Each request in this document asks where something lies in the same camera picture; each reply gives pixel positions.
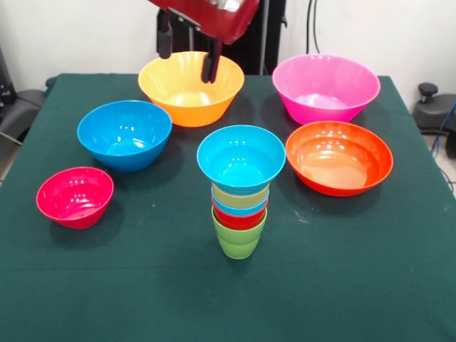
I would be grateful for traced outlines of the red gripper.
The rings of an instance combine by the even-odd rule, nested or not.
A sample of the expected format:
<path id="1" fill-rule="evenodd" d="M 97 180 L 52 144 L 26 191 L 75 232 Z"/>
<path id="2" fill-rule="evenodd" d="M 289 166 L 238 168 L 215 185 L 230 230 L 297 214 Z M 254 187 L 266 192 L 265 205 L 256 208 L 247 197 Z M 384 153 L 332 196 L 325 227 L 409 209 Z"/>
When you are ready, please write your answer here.
<path id="1" fill-rule="evenodd" d="M 157 53 L 162 59 L 172 54 L 172 18 L 211 37 L 202 64 L 203 83 L 214 83 L 217 77 L 223 44 L 231 45 L 239 39 L 251 23 L 258 7 L 251 1 L 168 1 L 151 0 L 159 8 L 157 13 Z"/>

